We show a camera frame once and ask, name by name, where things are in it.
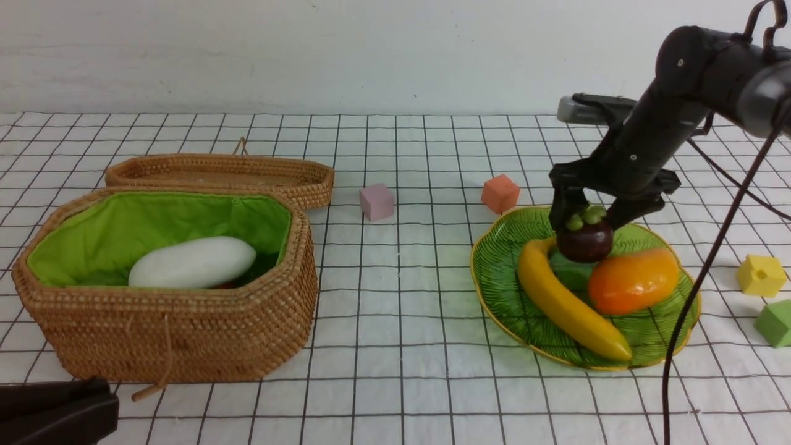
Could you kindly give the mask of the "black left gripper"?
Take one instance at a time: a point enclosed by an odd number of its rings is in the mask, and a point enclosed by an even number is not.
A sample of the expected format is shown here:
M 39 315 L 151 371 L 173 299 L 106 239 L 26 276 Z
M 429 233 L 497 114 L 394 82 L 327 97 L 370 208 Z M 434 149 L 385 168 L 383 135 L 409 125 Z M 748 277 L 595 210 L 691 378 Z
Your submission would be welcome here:
M 104 378 L 1 388 L 2 444 L 96 444 L 118 419 L 119 398 Z

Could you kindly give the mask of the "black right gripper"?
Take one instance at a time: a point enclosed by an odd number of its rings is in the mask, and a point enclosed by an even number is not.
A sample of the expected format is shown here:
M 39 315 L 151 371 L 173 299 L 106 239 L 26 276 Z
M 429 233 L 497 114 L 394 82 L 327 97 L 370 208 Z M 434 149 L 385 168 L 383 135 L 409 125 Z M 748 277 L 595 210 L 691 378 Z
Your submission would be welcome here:
M 661 211 L 661 193 L 680 186 L 665 164 L 709 115 L 709 108 L 664 93 L 644 93 L 627 118 L 608 126 L 590 155 L 557 163 L 550 171 L 553 231 L 579 231 L 590 206 L 584 189 L 616 197 L 606 220 L 613 231 Z

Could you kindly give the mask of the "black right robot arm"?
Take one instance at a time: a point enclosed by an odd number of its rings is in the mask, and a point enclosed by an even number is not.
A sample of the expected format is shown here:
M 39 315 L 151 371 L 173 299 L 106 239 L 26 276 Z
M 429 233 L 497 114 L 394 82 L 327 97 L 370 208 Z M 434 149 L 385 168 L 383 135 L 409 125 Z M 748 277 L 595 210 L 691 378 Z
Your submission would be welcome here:
M 560 121 L 607 125 L 608 131 L 588 157 L 552 167 L 554 229 L 588 206 L 586 189 L 615 198 L 607 211 L 615 230 L 660 211 L 664 195 L 680 186 L 665 164 L 689 138 L 706 134 L 715 115 L 767 141 L 789 135 L 789 49 L 774 45 L 788 12 L 785 2 L 773 2 L 774 25 L 758 46 L 753 32 L 765 5 L 760 2 L 751 10 L 742 33 L 674 29 L 662 43 L 654 79 L 638 101 L 584 93 L 562 99 Z

